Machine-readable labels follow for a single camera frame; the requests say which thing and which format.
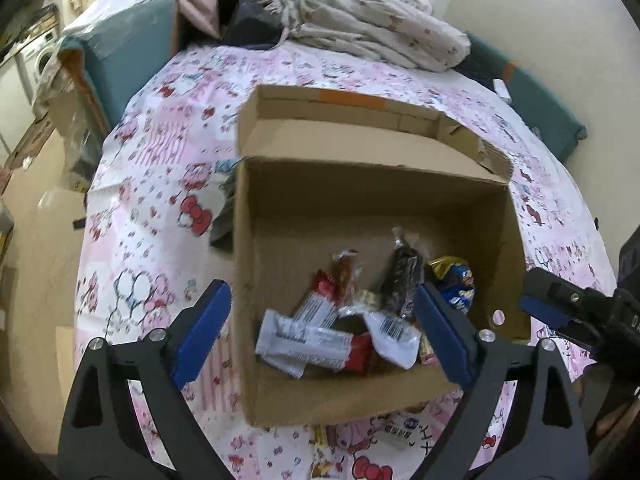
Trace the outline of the white blue cookie snack bag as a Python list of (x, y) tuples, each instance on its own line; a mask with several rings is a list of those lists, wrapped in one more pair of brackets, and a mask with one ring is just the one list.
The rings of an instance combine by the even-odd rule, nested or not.
[(413, 448), (421, 442), (421, 423), (415, 414), (396, 412), (385, 419), (384, 424), (376, 432), (379, 441), (395, 448)]

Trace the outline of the blue yellow snack bag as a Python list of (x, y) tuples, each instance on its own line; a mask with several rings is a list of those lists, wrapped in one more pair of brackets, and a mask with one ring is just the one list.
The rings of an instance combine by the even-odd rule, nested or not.
[(427, 261), (436, 288), (454, 310), (468, 314), (475, 296), (474, 276), (463, 258), (442, 256)]

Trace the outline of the blue pink candy stick pack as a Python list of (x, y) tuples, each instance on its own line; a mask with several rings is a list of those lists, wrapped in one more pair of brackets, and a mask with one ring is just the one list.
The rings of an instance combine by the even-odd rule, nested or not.
[(334, 372), (366, 374), (370, 370), (373, 344), (368, 333), (353, 335), (310, 326), (267, 310), (255, 353), (262, 358), (285, 358)]

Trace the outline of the white barcode snack packet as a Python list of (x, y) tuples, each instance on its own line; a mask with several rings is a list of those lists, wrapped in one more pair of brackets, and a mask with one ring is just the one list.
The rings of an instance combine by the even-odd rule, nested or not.
[(411, 324), (386, 311), (369, 311), (362, 315), (373, 348), (385, 361), (410, 370), (418, 358), (421, 333)]

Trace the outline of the dark brown snack packet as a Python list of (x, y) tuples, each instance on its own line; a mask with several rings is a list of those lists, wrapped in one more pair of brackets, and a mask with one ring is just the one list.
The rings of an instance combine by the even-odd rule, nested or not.
[(394, 252), (380, 288), (385, 310), (412, 322), (416, 316), (414, 294), (424, 283), (424, 259), (407, 240), (400, 226), (393, 228)]

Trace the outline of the red white snack bar wrapper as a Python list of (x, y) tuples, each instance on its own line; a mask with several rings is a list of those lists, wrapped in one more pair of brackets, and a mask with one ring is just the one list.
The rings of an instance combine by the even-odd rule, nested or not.
[(294, 320), (309, 326), (330, 328), (337, 319), (337, 293), (335, 278), (318, 270), (310, 289), (293, 313)]

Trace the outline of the brown nut bar packet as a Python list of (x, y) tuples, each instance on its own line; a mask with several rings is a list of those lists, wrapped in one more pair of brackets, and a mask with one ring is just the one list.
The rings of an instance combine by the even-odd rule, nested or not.
[(344, 249), (333, 256), (332, 273), (337, 284), (336, 304), (339, 307), (354, 303), (360, 271), (359, 254), (355, 249)]

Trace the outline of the teal sofa cushion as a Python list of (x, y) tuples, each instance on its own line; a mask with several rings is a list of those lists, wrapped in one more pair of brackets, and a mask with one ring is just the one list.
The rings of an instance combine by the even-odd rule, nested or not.
[(586, 127), (531, 72), (479, 36), (467, 32), (470, 54), (454, 69), (489, 90), (494, 80), (506, 85), (512, 108), (560, 162), (566, 162), (588, 136)]

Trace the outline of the black cloth beside box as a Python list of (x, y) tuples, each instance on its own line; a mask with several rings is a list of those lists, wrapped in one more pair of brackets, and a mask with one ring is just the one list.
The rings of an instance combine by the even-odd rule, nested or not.
[(236, 175), (230, 174), (221, 188), (224, 191), (224, 206), (212, 221), (209, 233), (209, 245), (213, 247), (219, 246), (233, 231)]

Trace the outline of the brown cardboard box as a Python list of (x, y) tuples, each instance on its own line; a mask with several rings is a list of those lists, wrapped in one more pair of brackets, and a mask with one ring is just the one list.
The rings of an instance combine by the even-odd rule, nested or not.
[(254, 427), (336, 424), (408, 408), (454, 388), (437, 365), (385, 365), (368, 376), (318, 367), (294, 379), (262, 362), (267, 310), (294, 311), (312, 274), (356, 250), (359, 284), (382, 282), (400, 226), (427, 255), (473, 272), (478, 328), (526, 341), (526, 271), (513, 165), (503, 151), (432, 108), (336, 90), (259, 86), (238, 120), (232, 333), (242, 409)]

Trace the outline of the white floral blanket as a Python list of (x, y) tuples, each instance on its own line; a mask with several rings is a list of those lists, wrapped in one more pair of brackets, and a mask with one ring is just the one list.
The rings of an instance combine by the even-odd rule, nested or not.
[(293, 40), (370, 61), (443, 73), (471, 53), (465, 32), (436, 18), (434, 0), (250, 0)]

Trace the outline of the white washing machine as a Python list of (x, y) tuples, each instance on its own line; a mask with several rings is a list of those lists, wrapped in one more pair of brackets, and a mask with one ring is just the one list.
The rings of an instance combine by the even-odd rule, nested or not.
[(35, 97), (40, 77), (57, 43), (58, 31), (50, 28), (39, 36), (30, 38), (17, 52), (16, 62), (29, 102), (32, 102)]

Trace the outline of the pink cloth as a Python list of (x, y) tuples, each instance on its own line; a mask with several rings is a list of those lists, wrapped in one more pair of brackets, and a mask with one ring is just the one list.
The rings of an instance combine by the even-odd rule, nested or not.
[(184, 18), (200, 32), (221, 40), (218, 0), (178, 0)]

